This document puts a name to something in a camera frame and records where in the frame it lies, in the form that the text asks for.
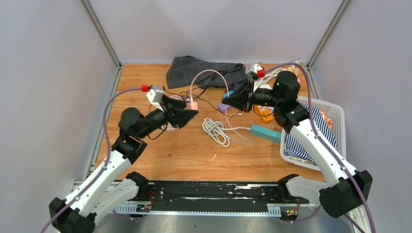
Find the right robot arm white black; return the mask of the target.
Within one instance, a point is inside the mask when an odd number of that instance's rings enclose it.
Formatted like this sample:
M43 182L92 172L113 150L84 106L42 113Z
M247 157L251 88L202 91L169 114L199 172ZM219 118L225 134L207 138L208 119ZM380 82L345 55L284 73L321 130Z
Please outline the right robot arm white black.
M312 107L305 108L297 100L299 90L297 76L282 71L272 89L254 89L247 83L222 102L244 112L249 112L253 105L273 107L278 125L303 146L325 177L325 182L308 180L297 174L282 178L277 190L282 202L288 203L297 197L318 202L333 218L363 206L371 218L367 205L373 181L371 174L351 165L317 130Z

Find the round pink power socket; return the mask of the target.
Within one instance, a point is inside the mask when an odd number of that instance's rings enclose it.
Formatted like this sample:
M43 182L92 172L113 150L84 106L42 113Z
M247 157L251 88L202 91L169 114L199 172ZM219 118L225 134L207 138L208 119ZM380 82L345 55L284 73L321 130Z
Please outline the round pink power socket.
M166 126L166 129L165 129L165 131L167 132L167 133L173 133L173 132L175 132L175 131L177 131L179 129L179 127L178 126L172 126L171 124L168 124L167 126Z

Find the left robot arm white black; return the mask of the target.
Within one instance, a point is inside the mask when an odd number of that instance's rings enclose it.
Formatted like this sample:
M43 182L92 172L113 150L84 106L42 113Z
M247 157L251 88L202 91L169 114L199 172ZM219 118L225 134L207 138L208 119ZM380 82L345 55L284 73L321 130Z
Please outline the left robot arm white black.
M64 199L49 204L51 225L61 233L92 233L96 226L119 205L148 197L148 180L137 172L110 188L112 182L140 155L147 143L143 138L168 123L184 127L196 114L197 103L167 96L150 98L157 109L144 116L137 108L125 109L120 117L120 134L108 148L104 161Z

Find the teal power strip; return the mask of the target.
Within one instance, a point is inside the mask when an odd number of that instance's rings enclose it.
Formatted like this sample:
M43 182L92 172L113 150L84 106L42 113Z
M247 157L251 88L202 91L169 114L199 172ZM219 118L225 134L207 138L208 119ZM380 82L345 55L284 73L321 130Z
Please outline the teal power strip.
M267 128L264 128L262 126L253 124L249 130L249 133L251 135L257 136L259 138L274 142L274 143L281 143L281 137L282 134L274 131L274 130L270 130Z

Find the pink USB charger plug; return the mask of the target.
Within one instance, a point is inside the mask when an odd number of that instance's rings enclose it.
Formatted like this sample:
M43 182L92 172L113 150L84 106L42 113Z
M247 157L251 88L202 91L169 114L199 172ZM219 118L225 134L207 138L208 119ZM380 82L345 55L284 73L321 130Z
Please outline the pink USB charger plug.
M198 102L188 102L187 108L190 110L198 110Z

